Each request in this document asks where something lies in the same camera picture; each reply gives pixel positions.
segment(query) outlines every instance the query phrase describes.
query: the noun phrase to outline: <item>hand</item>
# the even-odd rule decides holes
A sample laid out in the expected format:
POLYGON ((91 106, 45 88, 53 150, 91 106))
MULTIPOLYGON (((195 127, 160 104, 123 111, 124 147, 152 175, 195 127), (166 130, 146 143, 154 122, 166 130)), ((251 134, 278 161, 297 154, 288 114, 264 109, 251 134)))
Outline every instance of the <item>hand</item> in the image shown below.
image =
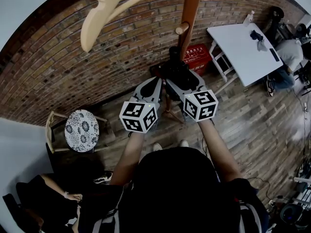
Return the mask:
POLYGON ((80 217, 80 209, 81 209, 81 206, 78 205, 78 207, 77 207, 77 215, 78 215, 78 217, 80 217))
POLYGON ((67 194, 67 199, 69 200, 76 200, 80 202, 82 200, 82 194, 67 194))
POLYGON ((290 75, 291 73, 292 73, 292 70, 289 67, 287 67, 287 74, 290 75))

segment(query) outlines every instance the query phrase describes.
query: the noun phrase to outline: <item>brick wall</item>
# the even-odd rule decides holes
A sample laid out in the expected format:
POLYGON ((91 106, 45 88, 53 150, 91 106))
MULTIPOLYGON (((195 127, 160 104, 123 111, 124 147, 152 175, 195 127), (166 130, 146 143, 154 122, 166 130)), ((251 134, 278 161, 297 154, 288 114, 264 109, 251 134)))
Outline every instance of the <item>brick wall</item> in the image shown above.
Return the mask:
MULTIPOLYGON (((51 110, 68 115, 138 85, 150 77, 149 67, 167 60, 169 47, 177 44, 174 29, 183 2, 141 1, 106 25, 89 53, 81 48, 80 30, 97 0, 67 7, 22 44, 18 37, 10 39, 10 46, 21 46, 13 53, 11 49, 9 58, 2 52, 0 116, 44 125, 51 110)), ((242 23, 251 10, 262 26, 270 6, 281 7, 293 24, 305 13, 292 0, 201 0, 191 43, 209 45, 207 27, 242 23)))

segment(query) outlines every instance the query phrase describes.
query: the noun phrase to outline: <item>black and white cube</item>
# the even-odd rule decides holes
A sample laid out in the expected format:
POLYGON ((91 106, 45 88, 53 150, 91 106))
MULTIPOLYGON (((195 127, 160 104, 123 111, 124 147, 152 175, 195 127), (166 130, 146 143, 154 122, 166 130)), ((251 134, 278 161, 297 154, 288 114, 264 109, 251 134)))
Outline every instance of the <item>black and white cube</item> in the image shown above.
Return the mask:
POLYGON ((154 103, 124 102, 119 115, 127 131, 147 133, 157 121, 154 103))
POLYGON ((196 122, 214 117, 217 106, 218 100, 212 90, 184 95, 184 112, 196 122))

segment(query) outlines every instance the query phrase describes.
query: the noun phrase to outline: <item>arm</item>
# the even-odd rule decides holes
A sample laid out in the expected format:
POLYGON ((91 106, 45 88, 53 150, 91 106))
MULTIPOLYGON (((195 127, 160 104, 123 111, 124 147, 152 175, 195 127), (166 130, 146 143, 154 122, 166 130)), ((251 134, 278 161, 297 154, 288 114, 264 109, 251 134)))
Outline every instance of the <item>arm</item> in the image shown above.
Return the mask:
POLYGON ((80 219, 80 206, 79 206, 79 205, 78 205, 78 207, 77 207, 77 215, 78 215, 78 218, 77 218, 77 220, 75 221, 75 223, 72 225, 72 231, 73 231, 73 233, 79 233, 79 232, 78 232, 79 219, 80 219))
POLYGON ((289 67, 287 67, 287 72, 291 74, 292 70, 289 67))
MULTIPOLYGON (((60 195, 65 196, 65 191, 54 180, 45 174, 41 174, 40 176, 49 188, 53 189, 55 192, 58 192, 60 195)), ((65 198, 80 202, 82 194, 67 194, 65 198)))
POLYGON ((139 163, 144 137, 145 134, 143 133, 133 132, 131 134, 125 150, 113 171, 111 185, 125 185, 132 180, 134 170, 139 163))
POLYGON ((228 182, 236 178, 241 178, 242 175, 237 162, 234 160, 212 122, 210 120, 204 120, 199 122, 199 126, 220 180, 228 182))

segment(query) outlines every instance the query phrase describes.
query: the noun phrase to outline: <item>red box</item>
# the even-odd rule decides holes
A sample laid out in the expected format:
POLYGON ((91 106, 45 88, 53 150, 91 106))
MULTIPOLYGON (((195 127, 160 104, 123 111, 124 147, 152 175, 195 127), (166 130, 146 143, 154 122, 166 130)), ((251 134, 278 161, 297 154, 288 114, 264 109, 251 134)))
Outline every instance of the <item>red box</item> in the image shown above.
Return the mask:
POLYGON ((189 69, 202 76, 207 63, 212 60, 204 44, 188 46, 184 62, 189 65, 189 69))

